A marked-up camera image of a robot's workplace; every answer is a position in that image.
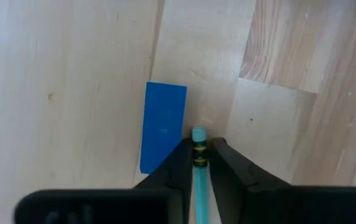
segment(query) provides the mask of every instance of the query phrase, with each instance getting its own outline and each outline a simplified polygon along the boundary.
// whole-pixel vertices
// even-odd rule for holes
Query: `wood grain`
[[[258,0],[240,76],[318,93],[344,2]]]
[[[356,1],[342,8],[326,80],[299,144],[299,184],[353,184],[356,179]]]
[[[293,181],[316,94],[240,79],[225,134],[227,143],[268,172]]]
[[[255,0],[166,0],[151,80],[188,86],[184,134],[221,136],[228,122]]]
[[[34,190],[132,186],[157,8],[0,0],[0,223]]]

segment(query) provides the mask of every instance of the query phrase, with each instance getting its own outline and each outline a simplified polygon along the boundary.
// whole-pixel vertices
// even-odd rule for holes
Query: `wood plank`
[[[225,139],[268,172],[293,181],[297,142],[316,94],[240,79]]]
[[[306,131],[299,184],[353,184],[356,178],[356,1],[342,9],[334,55]]]
[[[240,77],[318,93],[345,2],[258,0]]]
[[[157,0],[0,0],[0,223],[43,188],[131,187]]]
[[[166,0],[151,80],[188,86],[192,126],[221,136],[228,122],[255,0]]]

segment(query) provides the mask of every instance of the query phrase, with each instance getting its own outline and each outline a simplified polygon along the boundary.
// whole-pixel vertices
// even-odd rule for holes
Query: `wooden floor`
[[[356,0],[0,0],[0,223],[38,189],[140,181],[149,80],[188,86],[184,136],[356,185]]]

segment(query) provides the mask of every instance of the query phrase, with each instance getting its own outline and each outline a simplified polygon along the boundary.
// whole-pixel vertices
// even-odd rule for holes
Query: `blue rectangle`
[[[186,86],[146,83],[142,173],[152,173],[182,139],[186,91]]]

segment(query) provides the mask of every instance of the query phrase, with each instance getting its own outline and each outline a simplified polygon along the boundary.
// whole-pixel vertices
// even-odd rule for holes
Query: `blue block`
[[[186,90],[186,86],[146,83],[142,173],[152,173],[182,139]]]

